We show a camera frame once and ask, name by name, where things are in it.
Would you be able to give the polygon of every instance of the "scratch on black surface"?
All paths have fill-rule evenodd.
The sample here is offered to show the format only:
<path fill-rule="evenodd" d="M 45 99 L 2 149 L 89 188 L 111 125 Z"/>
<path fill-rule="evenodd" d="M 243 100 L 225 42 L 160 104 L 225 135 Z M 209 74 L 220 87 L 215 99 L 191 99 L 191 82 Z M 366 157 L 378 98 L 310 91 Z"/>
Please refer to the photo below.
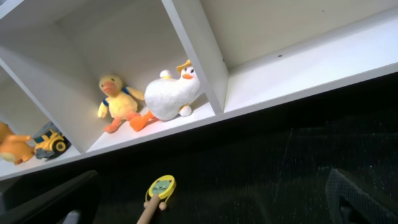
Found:
<path fill-rule="evenodd" d="M 292 138 L 292 133 L 293 133 L 293 128 L 290 129 L 290 134 L 289 134 L 289 137 L 287 138 L 287 143 L 286 143 L 286 147 L 285 147 L 285 154 L 284 154 L 284 158 L 282 159 L 281 168 L 283 168 L 283 165 L 285 164 L 286 154 L 287 154 L 287 147 L 289 146 L 290 139 Z M 276 193 L 275 193 L 275 197 L 274 197 L 274 202 L 276 202 L 276 197 L 278 196 L 278 190 L 279 190 L 279 183 L 282 180 L 282 178 L 280 177 L 280 173 L 281 173 L 281 171 L 279 171 L 279 173 L 277 174 L 278 175 L 278 183 L 276 185 Z"/>

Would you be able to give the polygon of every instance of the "white plush duck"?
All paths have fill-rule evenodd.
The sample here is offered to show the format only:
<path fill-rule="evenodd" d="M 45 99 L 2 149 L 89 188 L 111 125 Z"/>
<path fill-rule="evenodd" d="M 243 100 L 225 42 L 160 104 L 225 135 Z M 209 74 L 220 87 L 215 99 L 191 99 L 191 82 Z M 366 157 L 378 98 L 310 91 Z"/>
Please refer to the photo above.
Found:
<path fill-rule="evenodd" d="M 178 66 L 177 71 L 181 74 L 178 80 L 171 77 L 169 70 L 164 70 L 160 73 L 160 79 L 148 85 L 144 98 L 149 111 L 130 120 L 130 126 L 135 131 L 144 128 L 152 118 L 167 121 L 178 114 L 191 115 L 190 104 L 198 95 L 200 82 L 190 60 Z"/>

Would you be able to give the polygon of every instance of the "yellow toy vehicle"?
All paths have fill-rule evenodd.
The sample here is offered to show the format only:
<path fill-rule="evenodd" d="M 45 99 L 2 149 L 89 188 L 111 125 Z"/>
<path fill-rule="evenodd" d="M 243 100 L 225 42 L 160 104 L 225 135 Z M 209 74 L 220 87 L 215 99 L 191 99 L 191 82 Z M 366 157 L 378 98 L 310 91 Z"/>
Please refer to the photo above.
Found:
<path fill-rule="evenodd" d="M 52 122 L 35 134 L 33 140 L 36 143 L 35 156 L 38 159 L 59 156 L 70 146 L 69 141 Z"/>

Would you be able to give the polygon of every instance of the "yellow plush body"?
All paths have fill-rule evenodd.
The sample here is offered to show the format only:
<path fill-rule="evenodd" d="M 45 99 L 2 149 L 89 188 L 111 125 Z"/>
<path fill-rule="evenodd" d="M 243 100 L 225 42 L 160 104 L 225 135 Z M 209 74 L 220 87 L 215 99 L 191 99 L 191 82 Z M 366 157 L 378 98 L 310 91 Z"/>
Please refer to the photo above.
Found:
<path fill-rule="evenodd" d="M 134 116 L 138 116 L 138 104 L 133 97 L 144 100 L 143 92 L 130 87 L 123 88 L 123 82 L 116 75 L 107 75 L 99 81 L 99 87 L 107 96 L 98 110 L 98 117 L 104 118 L 109 112 L 114 118 L 112 124 L 105 127 L 108 133 L 115 132 L 122 120 L 130 121 Z"/>

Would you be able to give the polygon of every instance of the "yellow hat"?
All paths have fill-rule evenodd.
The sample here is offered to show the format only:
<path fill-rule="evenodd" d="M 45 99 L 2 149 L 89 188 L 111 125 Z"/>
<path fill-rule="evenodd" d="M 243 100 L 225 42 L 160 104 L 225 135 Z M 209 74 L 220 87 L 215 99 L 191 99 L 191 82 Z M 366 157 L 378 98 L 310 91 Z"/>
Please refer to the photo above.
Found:
<path fill-rule="evenodd" d="M 188 59 L 187 62 L 185 62 L 184 64 L 177 66 L 177 72 L 178 72 L 178 73 L 181 73 L 181 71 L 182 71 L 184 68 L 191 67 L 191 66 L 192 66 L 191 60 Z"/>

